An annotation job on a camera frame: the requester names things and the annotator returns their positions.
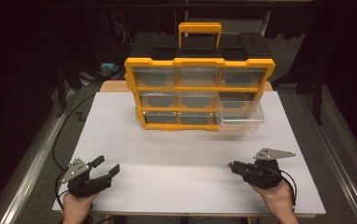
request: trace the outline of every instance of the metal rail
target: metal rail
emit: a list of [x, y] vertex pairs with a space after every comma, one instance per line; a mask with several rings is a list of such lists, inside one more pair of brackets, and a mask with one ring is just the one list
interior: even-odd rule
[[306, 109], [306, 112], [309, 115], [310, 119], [312, 120], [315, 129], [318, 131], [318, 134], [325, 148], [324, 152], [326, 158], [329, 161], [332, 170], [336, 175], [336, 179], [338, 180], [338, 183], [341, 186], [345, 196], [347, 197], [350, 207], [352, 208], [353, 213], [357, 218], [357, 188], [351, 181], [348, 173], [346, 172], [345, 167], [339, 159], [336, 150], [333, 144], [331, 144], [325, 130], [314, 119], [312, 114], [312, 106], [308, 98], [305, 95], [299, 95], [299, 99], [303, 107]]
[[12, 199], [6, 213], [4, 214], [3, 219], [0, 223], [8, 224], [15, 223], [16, 219], [19, 217], [21, 210], [25, 206], [27, 199], [29, 198], [33, 188], [38, 180], [39, 174], [44, 167], [45, 160], [47, 159], [50, 150], [53, 147], [53, 142], [56, 139], [57, 133], [62, 128], [64, 120], [67, 116], [67, 111], [73, 107], [73, 103], [77, 97], [77, 93], [74, 93], [72, 90], [67, 94], [68, 105], [64, 113], [53, 123], [51, 127], [50, 134], [48, 138], [42, 143], [39, 148], [36, 156], [30, 165], [30, 168], [24, 177], [21, 185], [19, 186], [18, 191]]

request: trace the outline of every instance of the yellow plastic frame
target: yellow plastic frame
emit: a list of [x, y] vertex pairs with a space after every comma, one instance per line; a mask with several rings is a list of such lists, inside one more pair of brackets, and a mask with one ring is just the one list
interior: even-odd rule
[[[244, 88], [244, 87], [220, 87], [221, 69], [219, 72], [216, 86], [210, 87], [183, 87], [178, 85], [177, 69], [182, 66], [213, 66], [218, 68], [264, 68], [265, 73], [260, 80], [258, 87]], [[136, 85], [136, 77], [133, 72], [134, 67], [174, 67], [175, 68], [175, 87], [139, 87]], [[176, 107], [144, 107], [141, 104], [139, 92], [140, 91], [235, 91], [235, 92], [254, 92], [256, 100], [259, 100], [264, 93], [264, 84], [266, 80], [272, 75], [275, 69], [275, 63], [272, 59], [248, 59], [241, 61], [225, 61], [223, 58], [176, 58], [172, 61], [154, 61], [151, 58], [128, 58], [125, 62], [126, 68], [126, 82], [129, 90], [133, 93], [136, 102], [136, 117], [144, 129], [160, 129], [160, 130], [183, 130], [183, 129], [203, 129], [208, 131], [218, 131], [219, 125], [190, 125], [180, 124], [179, 112], [197, 112], [197, 113], [216, 113], [218, 112], [217, 97], [215, 99], [213, 108], [182, 108], [179, 107], [178, 99], [176, 99]], [[177, 112], [177, 124], [157, 124], [146, 123], [144, 111], [161, 111], [161, 112]]]
[[216, 33], [216, 48], [220, 44], [221, 23], [219, 22], [182, 22], [178, 25], [178, 47], [181, 48], [182, 33]]

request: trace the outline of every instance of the equipment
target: equipment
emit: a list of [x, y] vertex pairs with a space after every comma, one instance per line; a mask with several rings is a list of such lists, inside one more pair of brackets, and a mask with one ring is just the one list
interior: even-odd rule
[[275, 62], [261, 34], [221, 29], [182, 22], [178, 35], [136, 34], [125, 79], [144, 129], [253, 133], [264, 123], [258, 104]]
[[96, 179], [89, 177], [92, 168], [96, 168], [103, 161], [105, 161], [104, 156], [99, 156], [88, 164], [79, 158], [74, 159], [62, 179], [62, 184], [68, 182], [68, 190], [78, 198], [86, 198], [111, 187], [112, 177], [120, 172], [119, 164], [112, 168], [108, 175]]
[[292, 179], [295, 186], [294, 190], [292, 184], [282, 176], [281, 173], [283, 172], [290, 178], [292, 177], [278, 168], [278, 161], [276, 160], [293, 156], [295, 156], [293, 152], [263, 148], [254, 155], [253, 158], [256, 159], [254, 164], [234, 161], [228, 163], [228, 166], [231, 168], [232, 173], [241, 175], [245, 182], [261, 189], [272, 189], [276, 187], [280, 181], [285, 181], [292, 190], [292, 204], [294, 209], [297, 194], [295, 182]]

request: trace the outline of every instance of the storage organizer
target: storage organizer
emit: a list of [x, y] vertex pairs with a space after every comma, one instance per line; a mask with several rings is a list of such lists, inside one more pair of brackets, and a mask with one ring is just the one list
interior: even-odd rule
[[274, 68], [260, 34], [184, 22], [178, 36], [138, 33], [125, 77], [145, 129], [252, 133], [264, 122], [259, 101]]

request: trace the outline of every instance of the black cable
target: black cable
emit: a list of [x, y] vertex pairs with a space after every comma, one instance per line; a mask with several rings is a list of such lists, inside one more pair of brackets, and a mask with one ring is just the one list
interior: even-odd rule
[[293, 212], [294, 212], [294, 208], [295, 208], [295, 201], [296, 201], [296, 192], [297, 192], [297, 186], [295, 185], [295, 182], [294, 182], [294, 185], [295, 185], [295, 190], [293, 189], [293, 186], [292, 186], [292, 183], [290, 183], [290, 181], [288, 179], [286, 179], [283, 175], [279, 174], [278, 172], [272, 170], [272, 169], [269, 169], [269, 168], [266, 168], [266, 167], [261, 167], [260, 168], [268, 171], [268, 172], [271, 172], [272, 174], [274, 175], [277, 175], [279, 176], [284, 182], [287, 183], [287, 185], [289, 186], [290, 188], [290, 191], [292, 192], [292, 205], [293, 205]]
[[284, 174], [286, 174], [292, 180], [292, 182], [294, 183], [294, 189], [295, 189], [294, 198], [295, 198], [295, 200], [297, 200], [297, 185], [295, 184], [295, 181], [294, 181], [293, 177], [291, 175], [289, 175], [287, 172], [283, 171], [283, 170], [280, 170], [280, 171], [283, 172]]
[[56, 135], [56, 138], [55, 140], [53, 141], [53, 146], [52, 146], [52, 157], [53, 157], [53, 160], [54, 162], [56, 163], [56, 165], [61, 169], [61, 170], [64, 170], [63, 166], [57, 161], [56, 159], [56, 155], [55, 155], [55, 148], [56, 148], [56, 143], [57, 141], [59, 140], [59, 137], [62, 133], [62, 129], [64, 128], [65, 124], [67, 123], [67, 121], [70, 119], [70, 117], [74, 114], [74, 112], [83, 104], [85, 103], [87, 100], [91, 99], [92, 97], [94, 97], [96, 95], [95, 94], [92, 94], [90, 96], [88, 96], [87, 98], [85, 98], [83, 101], [79, 102], [78, 105], [76, 105], [76, 107], [74, 107], [74, 109], [70, 112], [70, 114], [68, 114], [68, 116], [65, 118], [63, 124], [62, 124], [62, 127], [60, 128], [59, 132], [57, 133]]
[[62, 197], [62, 195], [63, 195], [64, 193], [66, 193], [66, 192], [68, 192], [68, 189], [67, 189], [67, 190], [65, 190], [65, 191], [63, 191], [62, 193], [60, 193], [60, 194], [59, 194], [59, 198], [61, 198], [61, 197]]
[[60, 205], [60, 207], [62, 208], [63, 210], [63, 204], [62, 204], [62, 201], [60, 200], [60, 196], [59, 195], [59, 183], [60, 183], [60, 179], [62, 178], [62, 176], [65, 174], [65, 172], [67, 172], [68, 170], [68, 167], [65, 168], [64, 170], [62, 170], [56, 177], [56, 181], [55, 181], [55, 197], [56, 197], [56, 200], [57, 200], [57, 203]]

